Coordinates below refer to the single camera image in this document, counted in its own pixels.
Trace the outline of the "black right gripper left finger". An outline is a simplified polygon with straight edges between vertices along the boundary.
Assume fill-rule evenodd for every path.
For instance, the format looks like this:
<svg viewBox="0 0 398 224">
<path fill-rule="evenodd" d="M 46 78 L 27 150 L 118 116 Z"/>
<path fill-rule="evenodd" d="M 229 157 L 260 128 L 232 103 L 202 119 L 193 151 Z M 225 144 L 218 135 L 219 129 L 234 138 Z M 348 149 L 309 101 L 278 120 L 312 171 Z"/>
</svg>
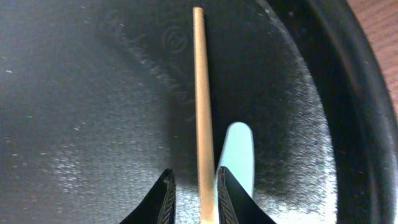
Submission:
<svg viewBox="0 0 398 224">
<path fill-rule="evenodd" d="M 172 169 L 165 169 L 141 203 L 120 224 L 174 224 L 176 182 Z"/>
</svg>

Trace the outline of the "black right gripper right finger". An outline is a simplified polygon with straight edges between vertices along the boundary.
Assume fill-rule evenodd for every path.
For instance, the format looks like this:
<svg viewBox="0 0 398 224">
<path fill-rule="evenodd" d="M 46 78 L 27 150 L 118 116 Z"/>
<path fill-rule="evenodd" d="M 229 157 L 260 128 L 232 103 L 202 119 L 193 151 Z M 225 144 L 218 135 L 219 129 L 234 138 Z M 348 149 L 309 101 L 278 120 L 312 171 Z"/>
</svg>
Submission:
<svg viewBox="0 0 398 224">
<path fill-rule="evenodd" d="M 220 224 L 276 224 L 257 206 L 227 167 L 219 168 L 217 178 Z"/>
</svg>

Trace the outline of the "wooden chopstick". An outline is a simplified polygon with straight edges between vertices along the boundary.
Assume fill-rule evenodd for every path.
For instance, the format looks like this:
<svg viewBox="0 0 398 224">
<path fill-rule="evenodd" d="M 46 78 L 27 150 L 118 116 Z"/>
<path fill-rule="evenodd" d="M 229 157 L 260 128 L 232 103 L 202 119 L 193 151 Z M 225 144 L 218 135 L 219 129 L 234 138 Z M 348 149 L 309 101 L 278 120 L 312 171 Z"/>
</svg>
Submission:
<svg viewBox="0 0 398 224">
<path fill-rule="evenodd" d="M 193 8 L 193 43 L 200 222 L 210 224 L 217 222 L 215 160 L 208 79 L 208 57 L 206 52 L 205 14 L 204 10 L 200 7 Z"/>
</svg>

